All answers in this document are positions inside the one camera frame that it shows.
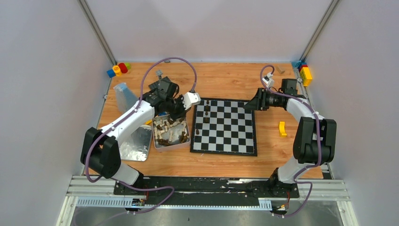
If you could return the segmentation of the folding chess board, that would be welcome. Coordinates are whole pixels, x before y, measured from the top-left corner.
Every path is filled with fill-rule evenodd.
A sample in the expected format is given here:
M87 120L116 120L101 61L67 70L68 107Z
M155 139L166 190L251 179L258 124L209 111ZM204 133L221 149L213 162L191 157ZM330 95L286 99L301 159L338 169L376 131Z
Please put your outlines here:
M207 100L210 110L205 112ZM256 157L255 113L243 108L247 102L203 97L193 109L190 152ZM209 123L203 122L205 117L209 117Z

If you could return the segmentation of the silver tin lid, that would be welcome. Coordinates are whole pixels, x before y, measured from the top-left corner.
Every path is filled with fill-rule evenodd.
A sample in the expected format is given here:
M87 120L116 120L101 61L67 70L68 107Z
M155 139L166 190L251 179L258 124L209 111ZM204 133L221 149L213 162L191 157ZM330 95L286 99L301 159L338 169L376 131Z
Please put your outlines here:
M142 125L120 146L120 156L124 161L146 161L152 142L152 126Z

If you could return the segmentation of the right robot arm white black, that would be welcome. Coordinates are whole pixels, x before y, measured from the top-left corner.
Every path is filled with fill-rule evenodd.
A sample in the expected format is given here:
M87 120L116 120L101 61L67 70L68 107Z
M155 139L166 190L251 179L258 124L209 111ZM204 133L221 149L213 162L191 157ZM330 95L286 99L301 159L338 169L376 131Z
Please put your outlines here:
M281 88L270 89L272 79L262 78L263 88L244 105L251 111L266 111L270 107L281 107L298 122L293 143L293 156L283 166L276 168L269 179L269 191L282 196L292 190L296 180L311 168L331 162L335 154L337 123L316 112L305 96L297 93L295 79L283 79Z

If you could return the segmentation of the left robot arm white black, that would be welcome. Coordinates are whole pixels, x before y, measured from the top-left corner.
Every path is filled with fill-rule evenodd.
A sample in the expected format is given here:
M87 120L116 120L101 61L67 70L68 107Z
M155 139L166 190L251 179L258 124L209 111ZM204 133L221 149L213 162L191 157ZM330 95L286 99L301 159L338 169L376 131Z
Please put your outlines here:
M89 128L84 137L81 163L85 171L92 169L104 178L126 184L132 194L144 189L143 174L121 160L120 145L131 137L140 126L161 112L168 112L173 119L184 116L187 108L184 97L175 97L179 86L161 79L158 86L139 97L138 101L114 122L101 129Z

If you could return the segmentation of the pink tin box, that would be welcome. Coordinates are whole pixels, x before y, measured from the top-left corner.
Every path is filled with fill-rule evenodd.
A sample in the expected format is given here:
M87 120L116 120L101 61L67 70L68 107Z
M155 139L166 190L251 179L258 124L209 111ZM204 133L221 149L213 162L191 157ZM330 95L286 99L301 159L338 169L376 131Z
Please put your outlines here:
M185 117L172 120L169 114L152 119L153 142L158 152L167 152L191 145L191 136Z

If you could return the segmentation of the small wooden block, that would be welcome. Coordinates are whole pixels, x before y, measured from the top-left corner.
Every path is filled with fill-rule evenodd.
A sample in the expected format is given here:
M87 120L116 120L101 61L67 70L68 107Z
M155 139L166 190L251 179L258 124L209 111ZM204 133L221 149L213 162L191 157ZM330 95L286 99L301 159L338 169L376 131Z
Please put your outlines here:
M281 67L281 66L276 66L275 69L278 71L279 74L284 74L285 73L284 68Z

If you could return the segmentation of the yellow plastic block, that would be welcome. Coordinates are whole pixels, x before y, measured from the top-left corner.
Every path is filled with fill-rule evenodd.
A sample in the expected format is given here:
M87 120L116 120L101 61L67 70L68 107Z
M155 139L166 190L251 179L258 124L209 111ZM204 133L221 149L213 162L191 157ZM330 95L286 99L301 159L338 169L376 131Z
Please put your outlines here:
M280 137L287 137L287 133L285 130L285 122L284 121L280 121L279 122L279 136Z

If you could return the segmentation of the grey lego baseplate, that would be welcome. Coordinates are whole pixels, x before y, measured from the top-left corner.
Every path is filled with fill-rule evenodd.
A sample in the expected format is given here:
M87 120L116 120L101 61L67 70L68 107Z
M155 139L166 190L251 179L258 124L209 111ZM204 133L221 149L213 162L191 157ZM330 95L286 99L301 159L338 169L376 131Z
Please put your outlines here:
M157 70L156 76L158 78L158 81L155 82L156 85L160 85L161 81L171 82L171 80L167 76L163 76L162 70Z

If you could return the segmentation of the stacked coloured bricks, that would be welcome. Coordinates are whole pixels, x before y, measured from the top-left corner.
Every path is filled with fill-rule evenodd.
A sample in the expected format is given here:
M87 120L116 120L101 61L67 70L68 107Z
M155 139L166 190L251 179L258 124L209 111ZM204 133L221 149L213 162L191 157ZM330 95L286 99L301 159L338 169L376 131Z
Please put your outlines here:
M313 77L307 63L303 61L293 61L291 62L291 65L299 71L303 86L308 87L311 84Z

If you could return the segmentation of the coloured toy blocks cluster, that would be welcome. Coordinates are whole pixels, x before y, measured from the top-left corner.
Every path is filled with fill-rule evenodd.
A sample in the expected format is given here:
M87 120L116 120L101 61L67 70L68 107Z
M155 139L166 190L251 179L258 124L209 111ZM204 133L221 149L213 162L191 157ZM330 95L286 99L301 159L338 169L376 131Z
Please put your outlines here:
M106 73L110 78L113 78L128 73L130 69L131 65L129 63L119 63L118 65L114 65L112 69L108 70Z

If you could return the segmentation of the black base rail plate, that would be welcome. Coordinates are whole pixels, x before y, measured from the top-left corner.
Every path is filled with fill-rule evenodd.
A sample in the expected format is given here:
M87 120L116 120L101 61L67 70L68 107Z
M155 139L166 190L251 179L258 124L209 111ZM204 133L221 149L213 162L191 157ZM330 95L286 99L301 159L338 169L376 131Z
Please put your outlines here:
M199 177L144 177L135 191L116 183L114 195L142 195L147 204L157 204L175 191L165 205L192 206L255 206L260 198L281 198L284 201L298 198L296 185L290 187L271 186L265 178L199 178Z

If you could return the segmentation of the aluminium frame rail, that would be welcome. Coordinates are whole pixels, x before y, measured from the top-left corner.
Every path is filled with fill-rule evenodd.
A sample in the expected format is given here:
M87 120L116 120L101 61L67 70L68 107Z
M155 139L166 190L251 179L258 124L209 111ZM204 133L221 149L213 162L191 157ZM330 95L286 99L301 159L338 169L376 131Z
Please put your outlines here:
M292 218L305 213L311 204L320 204L320 209L329 212L327 202L334 202L338 209L338 218L345 226L358 225L346 185L335 179L299 179L299 197L288 199L260 198L255 206L192 206L165 205L175 189L170 186L170 194L157 204L147 204L142 195L114 195L116 183L112 179L102 178L92 183L85 176L73 176L69 184L65 203L82 207L123 207L126 209L188 209L188 210L253 210L266 211L274 218Z

